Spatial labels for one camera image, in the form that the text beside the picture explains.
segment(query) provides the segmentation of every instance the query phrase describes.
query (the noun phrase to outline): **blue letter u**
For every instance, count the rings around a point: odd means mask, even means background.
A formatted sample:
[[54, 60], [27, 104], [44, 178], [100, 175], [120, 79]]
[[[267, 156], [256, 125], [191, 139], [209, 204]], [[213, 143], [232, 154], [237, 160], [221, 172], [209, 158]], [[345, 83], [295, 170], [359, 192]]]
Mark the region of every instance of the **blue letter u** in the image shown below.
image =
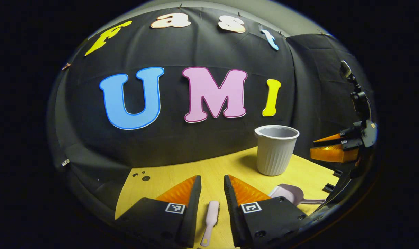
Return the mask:
[[137, 72], [137, 78], [143, 81], [143, 94], [145, 108], [143, 111], [132, 114], [126, 111], [124, 101], [124, 84], [128, 80], [126, 74], [116, 74], [100, 82], [103, 90], [106, 115], [109, 121], [117, 128], [135, 130], [148, 126], [160, 113], [160, 94], [158, 78], [164, 74], [161, 67], [148, 67]]

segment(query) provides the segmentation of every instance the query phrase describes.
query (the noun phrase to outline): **ribbed cup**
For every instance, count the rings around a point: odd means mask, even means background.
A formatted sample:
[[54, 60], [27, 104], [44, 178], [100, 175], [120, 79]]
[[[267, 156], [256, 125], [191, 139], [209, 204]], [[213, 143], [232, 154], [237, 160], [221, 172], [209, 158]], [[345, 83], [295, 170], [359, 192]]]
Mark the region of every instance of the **ribbed cup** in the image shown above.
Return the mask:
[[257, 169], [265, 175], [280, 175], [290, 162], [299, 132], [287, 126], [261, 126], [258, 137]]

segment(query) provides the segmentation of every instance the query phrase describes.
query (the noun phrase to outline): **wooden table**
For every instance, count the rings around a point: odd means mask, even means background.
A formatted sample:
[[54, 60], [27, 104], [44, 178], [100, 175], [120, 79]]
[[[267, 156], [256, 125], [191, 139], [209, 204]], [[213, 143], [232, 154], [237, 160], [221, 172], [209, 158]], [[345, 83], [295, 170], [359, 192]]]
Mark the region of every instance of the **wooden table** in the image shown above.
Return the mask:
[[[211, 200], [220, 202], [219, 221], [212, 230], [211, 243], [206, 248], [234, 248], [230, 230], [229, 213], [224, 192], [224, 176], [233, 175], [265, 194], [269, 194], [280, 183], [298, 186], [304, 191], [305, 199], [325, 199], [322, 191], [326, 183], [335, 185], [338, 178], [333, 171], [292, 155], [288, 168], [281, 175], [266, 176], [256, 169], [257, 147], [207, 160], [162, 167], [133, 168], [122, 188], [116, 207], [116, 219], [140, 198], [155, 199], [168, 189], [194, 175], [201, 176], [202, 190], [197, 211], [194, 248], [203, 248], [200, 241], [205, 230], [205, 215]], [[319, 205], [300, 204], [305, 214], [312, 214]]]

